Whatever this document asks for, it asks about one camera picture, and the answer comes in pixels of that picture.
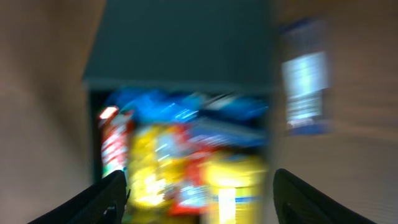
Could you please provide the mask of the red KitKat bar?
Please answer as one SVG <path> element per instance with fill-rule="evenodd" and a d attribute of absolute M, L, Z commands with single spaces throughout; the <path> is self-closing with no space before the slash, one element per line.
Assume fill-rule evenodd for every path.
<path fill-rule="evenodd" d="M 116 170 L 127 171 L 129 136 L 133 111 L 106 107 L 99 115 L 101 130 L 102 178 Z"/>

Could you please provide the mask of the blue Oreo cookie pack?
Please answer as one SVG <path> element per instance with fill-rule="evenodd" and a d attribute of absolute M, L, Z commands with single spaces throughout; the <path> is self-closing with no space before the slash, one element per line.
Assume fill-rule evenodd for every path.
<path fill-rule="evenodd" d="M 245 123 L 261 117 L 269 108 L 266 101 L 250 96 L 134 88 L 115 91 L 105 105 L 122 112 L 133 110 L 138 120 L 148 123 L 186 123 L 201 116 Z"/>

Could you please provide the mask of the yellow snack bag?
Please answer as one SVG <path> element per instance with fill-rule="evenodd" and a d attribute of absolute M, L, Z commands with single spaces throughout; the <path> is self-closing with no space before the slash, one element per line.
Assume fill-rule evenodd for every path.
<path fill-rule="evenodd" d="M 178 126 L 150 124 L 134 133 L 128 165 L 129 223 L 165 223 L 182 180 L 185 157 Z"/>

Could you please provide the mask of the dark purple chocolate bar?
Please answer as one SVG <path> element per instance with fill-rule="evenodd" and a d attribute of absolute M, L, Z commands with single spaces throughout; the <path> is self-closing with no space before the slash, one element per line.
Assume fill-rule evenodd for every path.
<path fill-rule="evenodd" d="M 304 18 L 284 25 L 280 42 L 288 134 L 327 133 L 330 129 L 330 73 L 324 22 Z"/>

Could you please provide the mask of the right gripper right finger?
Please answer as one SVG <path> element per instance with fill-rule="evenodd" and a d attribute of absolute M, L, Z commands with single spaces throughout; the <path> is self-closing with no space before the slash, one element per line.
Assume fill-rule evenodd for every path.
<path fill-rule="evenodd" d="M 279 224 L 376 224 L 286 169 L 275 172 L 273 196 Z"/>

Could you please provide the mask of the black box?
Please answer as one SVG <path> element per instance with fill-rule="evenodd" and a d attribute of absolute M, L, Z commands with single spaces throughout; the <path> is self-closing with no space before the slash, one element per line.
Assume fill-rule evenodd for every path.
<path fill-rule="evenodd" d="M 107 1 L 83 74 L 91 178 L 102 177 L 100 110 L 118 90 L 240 95 L 264 101 L 251 122 L 272 141 L 276 27 L 271 1 Z"/>

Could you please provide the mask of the red snack bag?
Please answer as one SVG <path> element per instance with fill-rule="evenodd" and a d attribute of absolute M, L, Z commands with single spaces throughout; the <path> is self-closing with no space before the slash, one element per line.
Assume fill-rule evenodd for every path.
<path fill-rule="evenodd" d="M 208 185 L 205 180 L 205 164 L 215 147 L 192 139 L 188 126 L 177 125 L 177 142 L 183 147 L 182 180 L 177 184 L 170 215 L 202 215 L 207 208 Z"/>

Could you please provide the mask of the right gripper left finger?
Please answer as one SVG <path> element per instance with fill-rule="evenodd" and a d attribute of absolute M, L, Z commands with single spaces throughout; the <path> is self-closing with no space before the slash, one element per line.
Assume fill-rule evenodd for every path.
<path fill-rule="evenodd" d="M 29 224 L 121 224 L 126 187 L 124 172 L 116 170 Z"/>

